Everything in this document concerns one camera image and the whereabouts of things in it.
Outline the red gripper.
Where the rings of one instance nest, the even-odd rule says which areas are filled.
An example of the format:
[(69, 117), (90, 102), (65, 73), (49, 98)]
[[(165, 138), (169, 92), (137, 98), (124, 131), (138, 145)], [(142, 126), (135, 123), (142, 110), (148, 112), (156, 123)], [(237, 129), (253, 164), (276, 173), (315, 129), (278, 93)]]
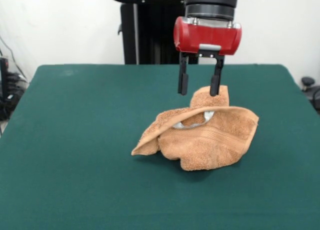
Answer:
[(173, 41), (179, 53), (178, 93), (186, 95), (188, 91), (187, 60), (188, 54), (201, 51), (217, 52), (214, 74), (210, 83), (210, 95), (219, 95), (221, 74), (225, 55), (234, 55), (242, 38), (242, 27), (228, 21), (188, 18), (179, 16), (174, 24)]

